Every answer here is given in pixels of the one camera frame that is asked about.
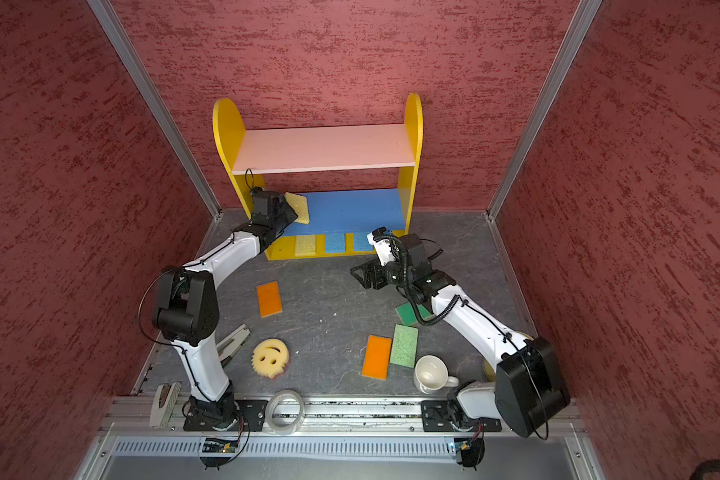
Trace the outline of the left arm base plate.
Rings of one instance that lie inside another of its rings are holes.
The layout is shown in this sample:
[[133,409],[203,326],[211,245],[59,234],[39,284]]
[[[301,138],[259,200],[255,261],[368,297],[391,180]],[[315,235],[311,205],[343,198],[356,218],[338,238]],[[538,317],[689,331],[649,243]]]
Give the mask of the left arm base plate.
[[260,432],[265,422],[266,400],[237,400],[210,410],[200,409],[194,401],[185,413],[183,430],[187,432],[234,433],[240,429]]

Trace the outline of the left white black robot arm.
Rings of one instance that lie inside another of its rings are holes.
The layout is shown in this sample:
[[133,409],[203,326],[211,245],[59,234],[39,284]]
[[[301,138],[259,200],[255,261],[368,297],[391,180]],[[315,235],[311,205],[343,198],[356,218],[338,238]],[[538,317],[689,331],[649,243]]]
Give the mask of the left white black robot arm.
[[232,382],[215,342],[220,319],[217,287],[255,258],[298,218],[283,194],[252,189],[253,213],[205,255],[180,267],[167,267],[153,282],[153,325],[163,344],[179,355],[190,381],[192,416],[215,430],[227,430],[239,415]]

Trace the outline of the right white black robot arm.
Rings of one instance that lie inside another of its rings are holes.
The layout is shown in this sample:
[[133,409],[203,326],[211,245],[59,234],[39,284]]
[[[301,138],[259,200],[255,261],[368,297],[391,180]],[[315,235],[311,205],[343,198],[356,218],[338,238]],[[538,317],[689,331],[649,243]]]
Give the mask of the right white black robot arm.
[[398,237],[379,228],[367,241],[377,257],[351,269],[352,276],[366,289],[394,286],[418,325],[450,325],[481,354],[489,372],[486,382],[460,384],[439,371],[426,375],[420,390],[455,390],[448,415],[458,429],[489,418],[523,438],[547,438],[549,421],[571,403],[552,345],[508,327],[479,306],[451,276],[433,267],[435,257],[419,236]]

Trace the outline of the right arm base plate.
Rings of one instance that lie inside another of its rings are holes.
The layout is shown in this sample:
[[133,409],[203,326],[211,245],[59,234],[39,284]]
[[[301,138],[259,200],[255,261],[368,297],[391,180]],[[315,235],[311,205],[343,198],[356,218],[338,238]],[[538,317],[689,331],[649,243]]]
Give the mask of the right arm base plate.
[[469,418],[453,400],[425,400],[420,403],[421,421],[425,432],[461,432],[463,434],[498,433],[499,419]]

